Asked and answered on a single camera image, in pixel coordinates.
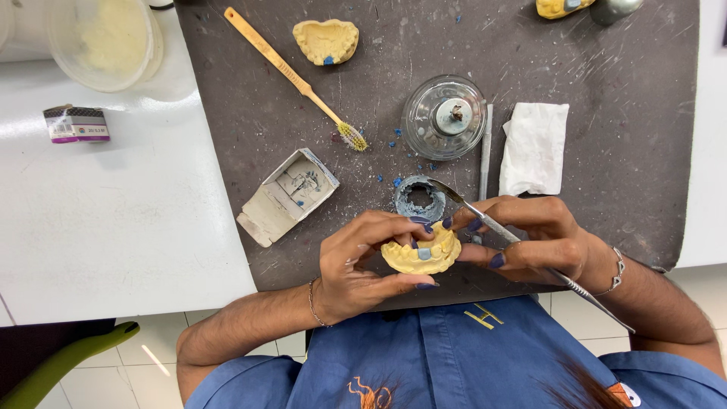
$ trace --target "forearm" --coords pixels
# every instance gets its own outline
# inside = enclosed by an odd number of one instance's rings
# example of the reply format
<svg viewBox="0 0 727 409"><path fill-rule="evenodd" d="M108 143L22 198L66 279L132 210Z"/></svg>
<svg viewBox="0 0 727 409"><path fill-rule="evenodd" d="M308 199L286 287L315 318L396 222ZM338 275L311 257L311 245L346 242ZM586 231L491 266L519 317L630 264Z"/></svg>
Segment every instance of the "forearm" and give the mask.
<svg viewBox="0 0 727 409"><path fill-rule="evenodd" d="M613 250L598 254L603 258L598 265L603 268L594 269L579 280L594 294L609 289L618 272L618 257ZM632 349L679 354L724 377L720 360L713 359L719 357L716 334L702 310L659 272L623 258L626 268L622 283L597 299L634 328L636 334L630 336Z"/></svg>
<svg viewBox="0 0 727 409"><path fill-rule="evenodd" d="M316 326L307 285L248 295L187 328L177 342L177 361L219 365L266 342Z"/></svg>

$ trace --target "blue uniform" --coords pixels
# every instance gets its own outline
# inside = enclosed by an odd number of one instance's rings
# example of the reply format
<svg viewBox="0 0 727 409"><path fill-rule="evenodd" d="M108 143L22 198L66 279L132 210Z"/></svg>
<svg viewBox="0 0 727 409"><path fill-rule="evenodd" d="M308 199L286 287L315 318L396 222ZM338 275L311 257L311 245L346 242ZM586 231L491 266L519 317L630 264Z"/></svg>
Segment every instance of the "blue uniform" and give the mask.
<svg viewBox="0 0 727 409"><path fill-rule="evenodd" d="M530 296L368 313L317 328L300 364L241 357L212 371L186 409L557 408L568 357L639 408L727 408L727 382L663 352L595 357Z"/></svg>

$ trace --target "gray work mat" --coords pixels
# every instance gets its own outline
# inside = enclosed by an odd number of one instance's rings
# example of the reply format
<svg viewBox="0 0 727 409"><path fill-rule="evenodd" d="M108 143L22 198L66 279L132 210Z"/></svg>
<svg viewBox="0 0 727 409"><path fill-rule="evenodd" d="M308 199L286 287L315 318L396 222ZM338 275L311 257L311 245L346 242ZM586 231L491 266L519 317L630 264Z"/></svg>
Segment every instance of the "gray work mat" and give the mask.
<svg viewBox="0 0 727 409"><path fill-rule="evenodd" d="M495 105L489 196L497 195L502 124L514 104L569 103L559 197L583 228L632 258L667 270L679 258L694 121L697 0L647 0L610 28L595 25L588 10L542 19L531 0L187 0L176 5L233 214L298 148L310 148L341 182L272 247L260 247L239 229L258 290L291 287L319 275L321 240L362 210L392 210L394 178L422 172L456 186L466 199L477 197L479 148L434 163L408 157L412 150L394 133L409 94L439 74L471 78ZM368 151L358 154L332 137L333 122L227 22L222 16L227 6L240 12L334 112L365 128ZM356 24L358 49L342 65L318 67L300 52L291 30L303 20L329 18ZM430 169L430 163L437 168ZM377 182L379 174L383 182ZM453 210L449 203L446 211ZM380 258L373 269L391 272ZM468 264L434 277L441 283L437 290L402 295L381 308L549 290L508 282Z"/></svg>

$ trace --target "toothbrush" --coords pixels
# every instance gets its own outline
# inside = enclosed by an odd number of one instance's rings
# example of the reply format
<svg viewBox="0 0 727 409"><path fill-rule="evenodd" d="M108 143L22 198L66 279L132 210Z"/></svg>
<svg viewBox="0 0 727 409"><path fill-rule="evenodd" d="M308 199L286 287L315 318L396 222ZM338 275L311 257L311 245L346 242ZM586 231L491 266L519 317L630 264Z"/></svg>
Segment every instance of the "toothbrush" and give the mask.
<svg viewBox="0 0 727 409"><path fill-rule="evenodd" d="M369 147L364 137L356 129L349 124L343 122L331 109L323 102L314 92L313 88L307 82L303 81L302 78L293 68L290 68L285 60L268 44L268 42L258 34L255 29L245 21L242 16L235 11L232 7L228 7L225 10L225 18L237 28L247 41L250 41L260 54L265 56L283 75L295 85L301 94L310 98L326 115L330 116L331 119L336 123L338 132L343 137L343 140L355 151L362 152Z"/></svg>

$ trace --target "white cardboard box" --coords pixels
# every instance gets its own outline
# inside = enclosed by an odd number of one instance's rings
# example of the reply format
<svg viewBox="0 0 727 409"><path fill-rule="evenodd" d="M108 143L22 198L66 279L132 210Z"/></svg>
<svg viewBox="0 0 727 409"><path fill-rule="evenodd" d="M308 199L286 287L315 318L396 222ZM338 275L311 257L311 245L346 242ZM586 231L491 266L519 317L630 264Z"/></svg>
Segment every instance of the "white cardboard box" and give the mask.
<svg viewBox="0 0 727 409"><path fill-rule="evenodd" d="M242 207L237 221L270 247L333 194L338 180L308 148L295 151Z"/></svg>

